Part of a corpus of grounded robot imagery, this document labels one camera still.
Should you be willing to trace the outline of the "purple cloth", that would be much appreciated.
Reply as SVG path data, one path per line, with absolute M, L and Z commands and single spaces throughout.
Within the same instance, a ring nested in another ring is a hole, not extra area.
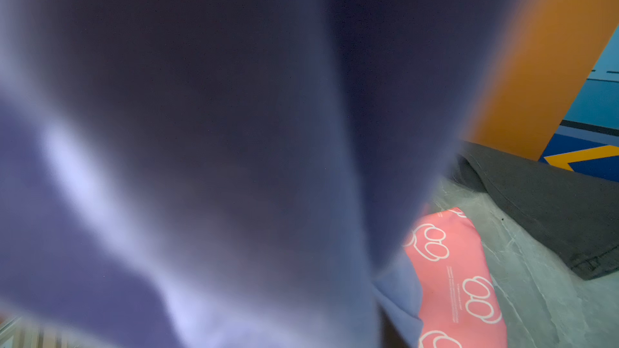
M 1 0 L 1 310 L 409 347 L 402 244 L 521 0 Z

